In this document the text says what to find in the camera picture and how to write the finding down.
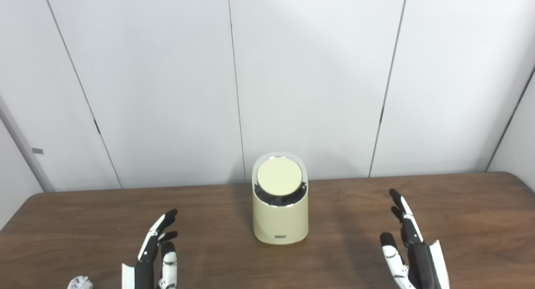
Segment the white and black right hand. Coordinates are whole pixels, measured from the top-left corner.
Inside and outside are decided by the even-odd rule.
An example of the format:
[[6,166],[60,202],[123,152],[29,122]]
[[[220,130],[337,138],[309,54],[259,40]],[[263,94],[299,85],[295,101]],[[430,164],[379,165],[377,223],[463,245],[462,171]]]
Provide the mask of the white and black right hand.
[[400,289],[449,289],[450,281],[440,241],[428,245],[405,198],[389,190],[395,205],[391,211],[400,223],[400,236],[407,251],[406,263],[393,234],[380,234],[380,243],[393,280]]

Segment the white and black left hand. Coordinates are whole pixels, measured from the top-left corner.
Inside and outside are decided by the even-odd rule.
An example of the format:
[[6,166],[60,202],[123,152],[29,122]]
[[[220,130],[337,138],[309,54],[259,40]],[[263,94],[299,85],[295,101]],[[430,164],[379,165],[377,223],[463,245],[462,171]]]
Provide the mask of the white and black left hand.
[[[176,289],[178,256],[171,240],[178,236],[178,232],[165,233],[164,230],[175,222],[177,213],[177,209],[166,212],[149,228],[134,267],[122,264],[122,289]],[[154,262],[159,253],[162,270],[155,283]]]

